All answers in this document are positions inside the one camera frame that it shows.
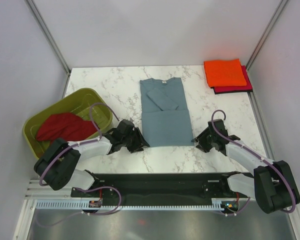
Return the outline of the blue-grey t-shirt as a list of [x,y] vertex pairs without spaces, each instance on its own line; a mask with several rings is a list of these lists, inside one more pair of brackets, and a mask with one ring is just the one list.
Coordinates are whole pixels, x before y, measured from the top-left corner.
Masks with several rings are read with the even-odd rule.
[[140,80],[142,134],[149,146],[192,146],[193,130],[182,79]]

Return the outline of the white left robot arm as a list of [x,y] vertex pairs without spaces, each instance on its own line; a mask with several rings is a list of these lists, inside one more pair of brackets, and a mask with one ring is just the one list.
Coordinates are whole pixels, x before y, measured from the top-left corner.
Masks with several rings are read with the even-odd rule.
[[126,148],[131,154],[149,148],[140,129],[130,120],[123,119],[117,127],[98,137],[83,141],[53,141],[34,165],[39,175],[39,185],[54,191],[65,187],[77,172],[77,164],[96,156],[106,156]]

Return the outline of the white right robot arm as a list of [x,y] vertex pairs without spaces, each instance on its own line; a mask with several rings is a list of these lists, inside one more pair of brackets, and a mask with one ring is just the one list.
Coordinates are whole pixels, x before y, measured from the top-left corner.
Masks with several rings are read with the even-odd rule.
[[192,142],[204,153],[215,149],[235,160],[251,174],[233,171],[222,176],[219,191],[225,197],[235,192],[255,199],[266,214],[290,212],[300,203],[300,193],[289,164],[259,155],[236,135],[229,135],[221,119],[208,122],[207,128]]

